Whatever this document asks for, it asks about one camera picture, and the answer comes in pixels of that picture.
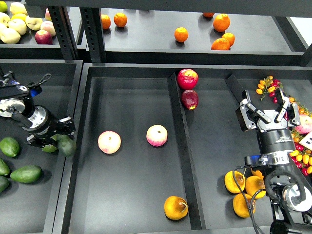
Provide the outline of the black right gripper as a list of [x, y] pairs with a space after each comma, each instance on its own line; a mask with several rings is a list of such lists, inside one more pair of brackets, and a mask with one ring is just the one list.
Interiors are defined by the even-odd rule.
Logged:
[[249, 91], [242, 92], [242, 100], [235, 113], [243, 132], [256, 129], [257, 141], [261, 154], [277, 151], [294, 151], [295, 145], [288, 127], [301, 124], [298, 105], [291, 103], [279, 88], [276, 93], [278, 108], [264, 110], [256, 108], [251, 101]]

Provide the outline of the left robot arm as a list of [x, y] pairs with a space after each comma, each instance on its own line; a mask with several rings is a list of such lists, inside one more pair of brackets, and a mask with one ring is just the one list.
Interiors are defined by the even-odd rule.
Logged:
[[59, 119], [46, 107], [34, 104], [33, 97], [42, 92], [41, 85], [51, 76], [47, 73], [39, 81], [24, 85], [16, 81], [14, 72], [0, 72], [0, 116], [21, 124], [30, 135], [27, 143], [39, 148], [57, 146], [61, 136], [73, 140], [76, 131], [70, 116]]

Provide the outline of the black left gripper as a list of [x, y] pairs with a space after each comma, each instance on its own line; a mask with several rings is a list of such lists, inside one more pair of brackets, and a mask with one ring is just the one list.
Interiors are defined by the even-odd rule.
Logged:
[[74, 139], [76, 127], [70, 116], [57, 119], [44, 106], [36, 105], [28, 120], [31, 122], [31, 126], [24, 127], [24, 130], [32, 134], [26, 138], [28, 145], [41, 149], [51, 144], [57, 147], [57, 141], [51, 138], [55, 134]]

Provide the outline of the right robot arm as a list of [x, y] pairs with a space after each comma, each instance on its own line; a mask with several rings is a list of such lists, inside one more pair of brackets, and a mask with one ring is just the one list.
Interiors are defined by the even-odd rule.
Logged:
[[312, 188], [294, 165], [295, 150], [291, 128], [300, 125], [296, 103], [290, 103], [283, 91], [277, 93], [276, 110], [260, 110], [251, 101], [248, 90], [236, 94], [236, 115], [242, 131], [255, 129], [259, 155], [245, 157], [245, 168], [259, 170], [264, 190], [270, 198], [272, 234], [310, 234], [312, 232]]

